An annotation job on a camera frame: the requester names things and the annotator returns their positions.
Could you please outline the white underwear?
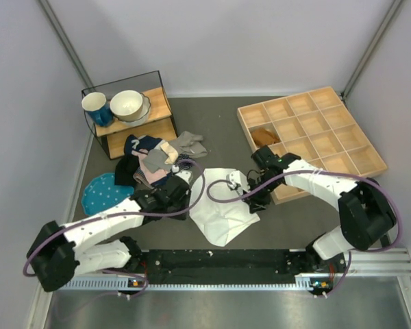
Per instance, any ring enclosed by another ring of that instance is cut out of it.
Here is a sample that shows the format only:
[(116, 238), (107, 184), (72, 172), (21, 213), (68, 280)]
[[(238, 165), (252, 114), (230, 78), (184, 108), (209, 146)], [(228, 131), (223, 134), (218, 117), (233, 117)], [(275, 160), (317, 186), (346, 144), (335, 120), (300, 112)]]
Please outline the white underwear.
[[(206, 193), (208, 185), (216, 180), (224, 180), (235, 169), (210, 168), (204, 170), (205, 190), (195, 207), (189, 210), (189, 217), (197, 225), (206, 240), (218, 247), (226, 246), (260, 217), (249, 212), (249, 206), (242, 200), (228, 204), (212, 201)], [(202, 187), (202, 178), (197, 178), (191, 186), (189, 206), (198, 198)], [(232, 199), (238, 196), (224, 183), (211, 188), (211, 194), (217, 199)]]

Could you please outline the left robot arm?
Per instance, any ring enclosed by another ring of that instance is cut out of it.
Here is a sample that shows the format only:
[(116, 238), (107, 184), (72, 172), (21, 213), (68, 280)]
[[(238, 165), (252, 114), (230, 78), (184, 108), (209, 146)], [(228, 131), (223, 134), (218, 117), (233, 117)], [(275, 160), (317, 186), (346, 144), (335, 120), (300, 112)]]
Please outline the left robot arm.
[(139, 190), (119, 204), (70, 224), (50, 221), (43, 225), (27, 252), (26, 267), (34, 270), (46, 292), (57, 291), (75, 276), (107, 268), (132, 272), (141, 266), (136, 242), (127, 237), (107, 239), (164, 217), (186, 218), (190, 180), (170, 177), (153, 190)]

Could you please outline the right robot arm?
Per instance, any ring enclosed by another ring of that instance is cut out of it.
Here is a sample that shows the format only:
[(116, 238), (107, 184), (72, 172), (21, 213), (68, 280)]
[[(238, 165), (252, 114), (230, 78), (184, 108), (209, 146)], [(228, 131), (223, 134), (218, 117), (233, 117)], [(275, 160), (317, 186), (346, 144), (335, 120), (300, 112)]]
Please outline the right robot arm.
[(306, 247), (306, 263), (314, 271), (324, 270), (344, 252), (367, 251), (397, 223), (388, 197), (371, 178), (328, 172), (292, 153), (278, 156), (267, 146), (251, 158), (258, 166), (257, 177), (241, 174), (237, 181), (251, 212), (265, 209), (281, 185), (308, 192), (338, 211), (339, 225)]

